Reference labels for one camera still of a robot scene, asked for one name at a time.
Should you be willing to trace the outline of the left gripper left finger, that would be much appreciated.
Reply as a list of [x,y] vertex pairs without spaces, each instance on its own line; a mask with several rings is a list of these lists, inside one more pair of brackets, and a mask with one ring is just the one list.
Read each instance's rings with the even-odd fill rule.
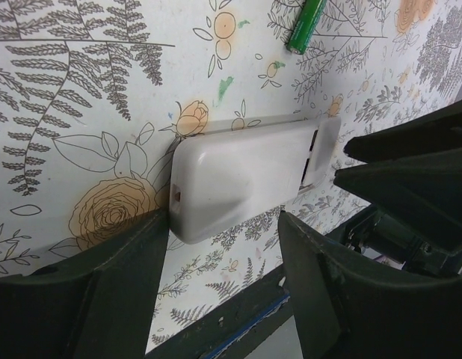
[[143,358],[168,214],[28,276],[0,278],[0,358]]

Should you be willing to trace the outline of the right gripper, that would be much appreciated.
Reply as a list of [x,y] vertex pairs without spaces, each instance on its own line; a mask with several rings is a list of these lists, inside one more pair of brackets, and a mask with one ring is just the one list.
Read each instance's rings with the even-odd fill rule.
[[334,184],[387,215],[367,206],[327,237],[395,269],[429,277],[461,276],[462,251],[448,255],[435,248],[462,247],[461,147],[462,100],[352,138],[344,153],[371,164],[338,170]]

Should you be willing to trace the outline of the green battery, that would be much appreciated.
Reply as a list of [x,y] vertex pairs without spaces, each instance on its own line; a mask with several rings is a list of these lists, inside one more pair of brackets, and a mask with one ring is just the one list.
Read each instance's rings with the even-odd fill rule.
[[304,2],[292,35],[286,44],[286,48],[291,53],[298,55],[305,53],[326,2],[326,0],[308,0]]

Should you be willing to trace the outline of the grey white remote control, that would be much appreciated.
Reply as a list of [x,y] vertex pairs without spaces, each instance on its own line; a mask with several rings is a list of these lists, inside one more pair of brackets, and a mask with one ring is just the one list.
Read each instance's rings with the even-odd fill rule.
[[185,139],[170,176],[170,230],[199,243],[296,198],[320,122],[297,120]]

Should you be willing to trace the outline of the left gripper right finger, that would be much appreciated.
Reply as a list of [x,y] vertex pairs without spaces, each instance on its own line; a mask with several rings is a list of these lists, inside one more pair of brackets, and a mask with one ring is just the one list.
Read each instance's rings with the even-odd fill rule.
[[462,276],[385,266],[288,212],[278,234],[305,358],[462,358]]

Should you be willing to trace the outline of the white battery cover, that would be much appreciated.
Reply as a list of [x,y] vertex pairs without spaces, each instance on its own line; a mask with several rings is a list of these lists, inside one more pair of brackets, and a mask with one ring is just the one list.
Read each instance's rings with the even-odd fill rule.
[[342,124],[340,117],[329,117],[318,125],[309,148],[301,188],[316,188],[325,178]]

